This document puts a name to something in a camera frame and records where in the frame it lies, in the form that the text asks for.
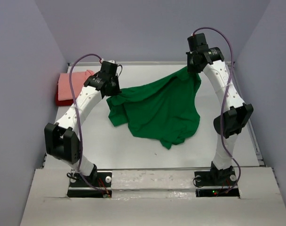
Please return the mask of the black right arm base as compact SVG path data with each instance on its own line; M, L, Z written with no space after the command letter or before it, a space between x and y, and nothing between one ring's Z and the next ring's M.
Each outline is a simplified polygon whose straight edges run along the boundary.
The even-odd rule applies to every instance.
M233 171L230 175L222 180L215 182L209 177L209 171L196 171L192 180L196 188L195 194L197 198L213 198L213 197L240 197L238 186L233 187L237 178Z

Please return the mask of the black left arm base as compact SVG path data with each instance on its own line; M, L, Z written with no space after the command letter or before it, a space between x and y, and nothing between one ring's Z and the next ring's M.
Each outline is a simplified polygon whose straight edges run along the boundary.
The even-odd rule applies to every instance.
M69 179L67 196L69 198L111 198L112 172L98 171L95 181L86 178L87 183L76 172L66 174Z

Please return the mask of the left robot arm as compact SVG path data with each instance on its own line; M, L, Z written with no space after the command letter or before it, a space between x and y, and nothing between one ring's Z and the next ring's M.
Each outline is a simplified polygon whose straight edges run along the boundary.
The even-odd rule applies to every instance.
M47 154L74 169L86 186L96 182L97 166L83 154L81 125L104 97L120 93L118 66L113 60L102 61L101 69L84 82L76 102L60 119L44 128Z

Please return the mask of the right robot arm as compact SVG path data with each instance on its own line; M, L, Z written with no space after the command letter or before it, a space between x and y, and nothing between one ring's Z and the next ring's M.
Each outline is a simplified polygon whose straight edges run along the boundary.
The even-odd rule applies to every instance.
M221 105L220 115L214 121L217 145L209 171L195 172L196 187L221 186L235 176L233 150L238 135L250 119L254 108L246 104L237 92L231 73L218 47L210 48L203 33L188 39L187 69L190 73L204 73L209 79Z

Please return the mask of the green t shirt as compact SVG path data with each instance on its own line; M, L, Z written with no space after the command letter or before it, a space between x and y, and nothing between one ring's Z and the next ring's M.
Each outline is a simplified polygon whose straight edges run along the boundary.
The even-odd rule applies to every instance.
M113 126L127 124L134 137L158 140L170 149L198 131L200 115L195 97L201 86L197 73L184 67L164 78L124 88L107 99Z

